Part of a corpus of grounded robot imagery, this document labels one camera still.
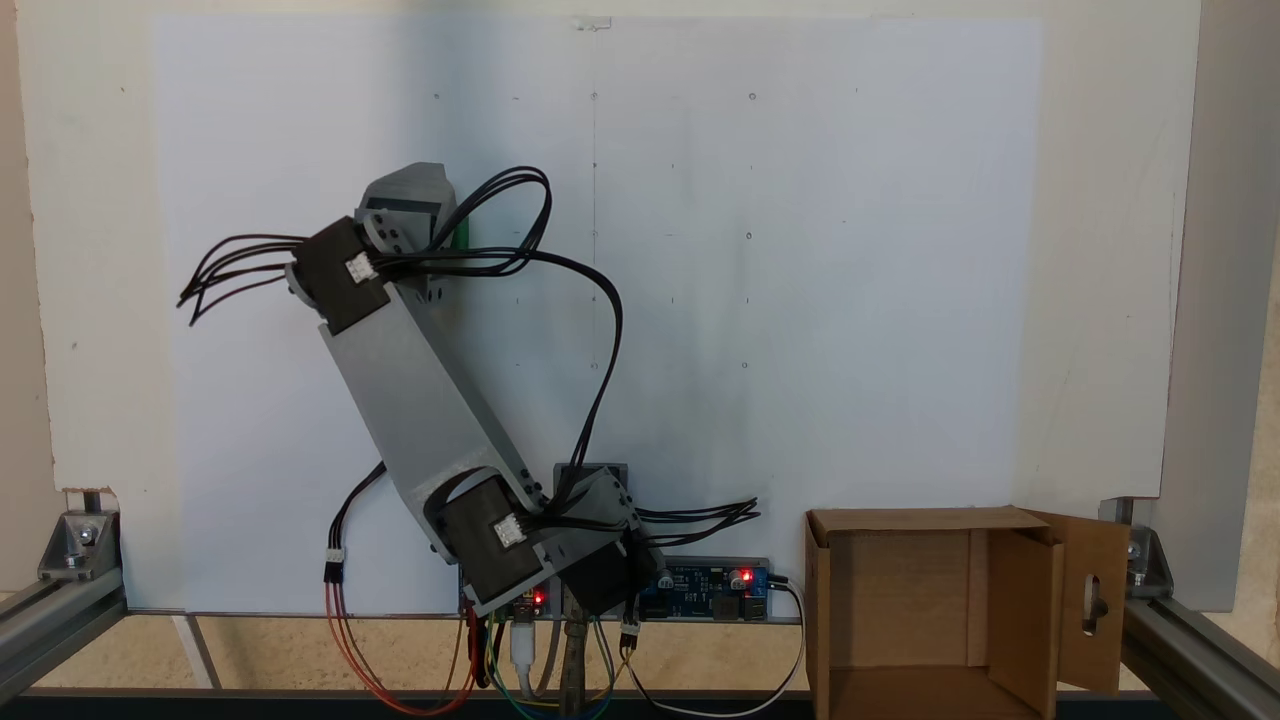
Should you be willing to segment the grey fixed tapered gripper finger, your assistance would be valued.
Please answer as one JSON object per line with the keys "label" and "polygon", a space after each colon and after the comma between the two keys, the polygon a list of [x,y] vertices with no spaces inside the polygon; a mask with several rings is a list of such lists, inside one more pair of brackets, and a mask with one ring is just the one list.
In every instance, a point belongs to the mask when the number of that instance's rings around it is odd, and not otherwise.
{"label": "grey fixed tapered gripper finger", "polygon": [[456,204],[457,195],[445,167],[416,161],[372,181],[358,208],[454,208]]}

